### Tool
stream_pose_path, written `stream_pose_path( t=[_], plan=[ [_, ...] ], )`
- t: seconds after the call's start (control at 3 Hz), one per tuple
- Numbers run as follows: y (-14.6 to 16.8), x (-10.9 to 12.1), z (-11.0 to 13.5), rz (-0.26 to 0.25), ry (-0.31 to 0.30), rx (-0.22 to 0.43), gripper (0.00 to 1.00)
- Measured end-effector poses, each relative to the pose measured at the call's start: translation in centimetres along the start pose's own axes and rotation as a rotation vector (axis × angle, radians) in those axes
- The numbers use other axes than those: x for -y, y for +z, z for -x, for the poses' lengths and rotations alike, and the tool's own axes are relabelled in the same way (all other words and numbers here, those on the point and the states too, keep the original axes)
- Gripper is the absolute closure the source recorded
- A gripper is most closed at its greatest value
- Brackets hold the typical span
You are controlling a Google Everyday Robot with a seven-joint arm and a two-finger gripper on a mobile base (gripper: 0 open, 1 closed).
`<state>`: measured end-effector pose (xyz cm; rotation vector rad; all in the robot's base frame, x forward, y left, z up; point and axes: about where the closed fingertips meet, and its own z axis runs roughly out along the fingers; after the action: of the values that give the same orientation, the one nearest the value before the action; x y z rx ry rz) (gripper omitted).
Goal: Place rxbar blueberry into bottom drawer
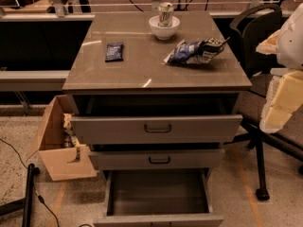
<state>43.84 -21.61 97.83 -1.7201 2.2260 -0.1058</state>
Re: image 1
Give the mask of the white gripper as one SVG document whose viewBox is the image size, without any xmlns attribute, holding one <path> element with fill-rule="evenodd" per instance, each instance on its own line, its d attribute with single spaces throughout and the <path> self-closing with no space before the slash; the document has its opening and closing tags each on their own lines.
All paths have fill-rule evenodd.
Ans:
<svg viewBox="0 0 303 227">
<path fill-rule="evenodd" d="M 276 53 L 279 64 L 303 69 L 303 4 L 300 4 L 280 30 L 261 42 L 256 51 L 263 55 Z M 303 104 L 303 72 L 291 71 L 273 76 L 269 83 L 259 127 L 263 132 L 282 130 L 293 113 Z"/>
</svg>

